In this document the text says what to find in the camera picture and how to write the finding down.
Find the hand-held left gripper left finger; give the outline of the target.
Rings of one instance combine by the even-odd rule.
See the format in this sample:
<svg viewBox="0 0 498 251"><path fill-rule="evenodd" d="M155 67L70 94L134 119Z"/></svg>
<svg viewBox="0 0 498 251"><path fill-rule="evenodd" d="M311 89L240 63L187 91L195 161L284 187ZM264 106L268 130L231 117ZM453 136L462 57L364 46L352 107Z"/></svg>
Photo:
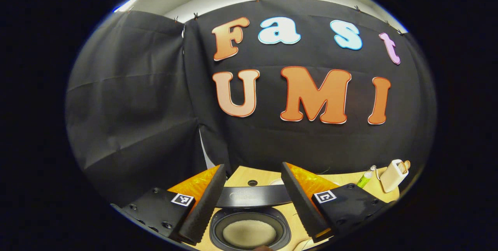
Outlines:
<svg viewBox="0 0 498 251"><path fill-rule="evenodd" d="M112 207L141 228L163 239L200 243L224 189L224 164L165 190L153 187L142 196Z"/></svg>

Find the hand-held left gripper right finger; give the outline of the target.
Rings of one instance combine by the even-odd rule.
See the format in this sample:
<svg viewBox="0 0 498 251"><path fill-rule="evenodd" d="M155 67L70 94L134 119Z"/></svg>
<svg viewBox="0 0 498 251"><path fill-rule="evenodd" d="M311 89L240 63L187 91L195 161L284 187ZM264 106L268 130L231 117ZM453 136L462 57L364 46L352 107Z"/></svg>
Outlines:
<svg viewBox="0 0 498 251"><path fill-rule="evenodd" d="M313 242L340 238L382 214L384 202L354 183L335 183L288 162L283 162L281 179Z"/></svg>

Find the dark grey rice cooker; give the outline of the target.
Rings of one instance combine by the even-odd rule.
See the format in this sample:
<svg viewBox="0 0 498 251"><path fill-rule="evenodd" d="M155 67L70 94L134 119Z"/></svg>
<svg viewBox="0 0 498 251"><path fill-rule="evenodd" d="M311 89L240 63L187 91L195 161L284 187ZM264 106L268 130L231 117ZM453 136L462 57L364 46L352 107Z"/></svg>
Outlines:
<svg viewBox="0 0 498 251"><path fill-rule="evenodd" d="M237 221L258 220L269 224L276 231L276 237L267 244L274 250L287 246L291 231L284 215L275 207L291 203L284 185L224 187L217 200L217 208L209 227L212 244L223 251L249 251L235 246L223 236L223 230Z"/></svg>

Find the green label water bottle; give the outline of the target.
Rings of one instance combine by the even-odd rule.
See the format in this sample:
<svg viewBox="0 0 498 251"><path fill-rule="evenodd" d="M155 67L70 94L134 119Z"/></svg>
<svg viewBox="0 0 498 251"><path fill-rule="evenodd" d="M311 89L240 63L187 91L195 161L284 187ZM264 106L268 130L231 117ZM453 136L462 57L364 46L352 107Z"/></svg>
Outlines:
<svg viewBox="0 0 498 251"><path fill-rule="evenodd" d="M363 173L363 175L358 180L356 185L360 188L364 188L364 186L366 186L366 184L368 184L368 182L372 179L372 177L374 177L376 175L376 173L377 173L376 171L377 171L377 166L375 166L375 165L370 166L370 169L366 170Z"/></svg>

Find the white toaster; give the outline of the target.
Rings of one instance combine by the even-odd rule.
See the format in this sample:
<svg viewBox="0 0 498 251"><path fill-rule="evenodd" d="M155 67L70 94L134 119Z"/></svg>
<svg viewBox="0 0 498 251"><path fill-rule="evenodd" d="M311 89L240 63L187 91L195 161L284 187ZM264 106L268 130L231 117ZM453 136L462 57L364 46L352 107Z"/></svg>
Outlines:
<svg viewBox="0 0 498 251"><path fill-rule="evenodd" d="M404 161L400 159L392 160L386 170L379 176L381 187L385 193L389 193L397 188L409 174L408 171L404 175L401 175L400 170L397 167L400 162Z"/></svg>

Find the ceiling light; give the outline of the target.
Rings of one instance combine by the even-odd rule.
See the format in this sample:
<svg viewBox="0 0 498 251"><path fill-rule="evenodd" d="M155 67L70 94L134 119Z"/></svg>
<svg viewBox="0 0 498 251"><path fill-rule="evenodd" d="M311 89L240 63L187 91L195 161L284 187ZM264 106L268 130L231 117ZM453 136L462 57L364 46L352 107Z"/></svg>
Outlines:
<svg viewBox="0 0 498 251"><path fill-rule="evenodd" d="M113 13L122 13L133 8L133 5L138 0L124 0L117 4L117 6L112 10Z"/></svg>

